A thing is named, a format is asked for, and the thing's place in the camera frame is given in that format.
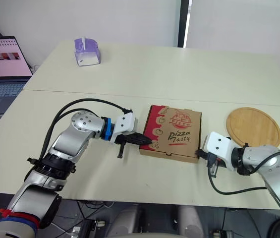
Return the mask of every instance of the round wooden tray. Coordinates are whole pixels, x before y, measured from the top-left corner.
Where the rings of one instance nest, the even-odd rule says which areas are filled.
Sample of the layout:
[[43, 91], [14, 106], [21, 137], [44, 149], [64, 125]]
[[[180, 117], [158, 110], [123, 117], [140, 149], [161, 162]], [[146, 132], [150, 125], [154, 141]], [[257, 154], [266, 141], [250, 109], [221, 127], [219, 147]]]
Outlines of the round wooden tray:
[[266, 113], [255, 108], [239, 108], [227, 118], [226, 127], [238, 145], [260, 146], [280, 144], [280, 128]]

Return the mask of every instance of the tissue box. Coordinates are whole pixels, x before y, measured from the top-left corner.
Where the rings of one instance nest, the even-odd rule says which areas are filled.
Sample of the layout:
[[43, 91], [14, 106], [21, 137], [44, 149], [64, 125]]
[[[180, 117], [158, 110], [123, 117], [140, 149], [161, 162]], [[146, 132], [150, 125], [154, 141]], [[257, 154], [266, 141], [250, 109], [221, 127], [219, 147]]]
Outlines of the tissue box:
[[197, 163], [200, 126], [201, 112], [152, 105], [144, 128], [152, 144], [141, 145], [140, 154]]
[[100, 51], [95, 40], [84, 37], [76, 39], [75, 48], [75, 56], [79, 66], [100, 63]]

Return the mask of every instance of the red strap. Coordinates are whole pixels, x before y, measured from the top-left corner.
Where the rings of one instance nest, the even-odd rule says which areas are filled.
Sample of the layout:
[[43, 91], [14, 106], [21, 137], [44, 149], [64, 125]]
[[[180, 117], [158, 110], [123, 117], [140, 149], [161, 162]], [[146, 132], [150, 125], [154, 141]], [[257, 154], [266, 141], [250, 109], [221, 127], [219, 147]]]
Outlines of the red strap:
[[11, 210], [6, 210], [1, 208], [0, 213], [2, 213], [2, 217], [6, 218], [8, 215], [10, 215]]
[[19, 218], [24, 218], [30, 222], [33, 222], [37, 229], [40, 227], [40, 223], [39, 220], [29, 214], [25, 214], [25, 213], [20, 213], [20, 212], [11, 212], [11, 210], [5, 210], [5, 209], [0, 209], [0, 213], [2, 213], [2, 216], [5, 217], [19, 217]]

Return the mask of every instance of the laptop keyboard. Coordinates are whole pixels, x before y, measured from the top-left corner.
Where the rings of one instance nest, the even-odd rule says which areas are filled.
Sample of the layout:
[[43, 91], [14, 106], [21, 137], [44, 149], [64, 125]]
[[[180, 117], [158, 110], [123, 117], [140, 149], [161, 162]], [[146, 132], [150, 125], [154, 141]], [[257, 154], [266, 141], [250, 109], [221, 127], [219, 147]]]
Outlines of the laptop keyboard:
[[0, 97], [16, 97], [24, 84], [0, 84]]

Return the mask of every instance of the silver robot arm segment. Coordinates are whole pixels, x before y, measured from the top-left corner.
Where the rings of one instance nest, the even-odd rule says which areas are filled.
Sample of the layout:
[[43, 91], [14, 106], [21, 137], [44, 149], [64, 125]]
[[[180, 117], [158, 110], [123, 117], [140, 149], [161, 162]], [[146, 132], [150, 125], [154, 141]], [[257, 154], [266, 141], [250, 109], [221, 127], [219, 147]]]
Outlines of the silver robot arm segment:
[[256, 167], [270, 155], [279, 152], [277, 147], [262, 145], [258, 147], [238, 146], [232, 140], [216, 132], [211, 132], [203, 147], [201, 157], [207, 155], [208, 166], [212, 177], [216, 177], [218, 166], [223, 166], [239, 173], [251, 175], [258, 172], [265, 182], [269, 193], [280, 207], [280, 155], [266, 161], [258, 169]]
[[43, 229], [52, 222], [61, 202], [57, 192], [63, 189], [70, 173], [75, 172], [75, 164], [91, 138], [120, 144], [119, 158], [122, 158], [126, 142], [138, 145], [152, 142], [135, 132], [133, 113], [119, 116], [116, 124], [118, 126], [111, 124], [110, 118], [99, 118], [91, 112], [77, 112], [71, 118], [70, 126], [58, 136], [43, 159], [29, 158], [34, 167], [7, 209], [1, 209], [0, 238], [33, 238], [37, 229]]

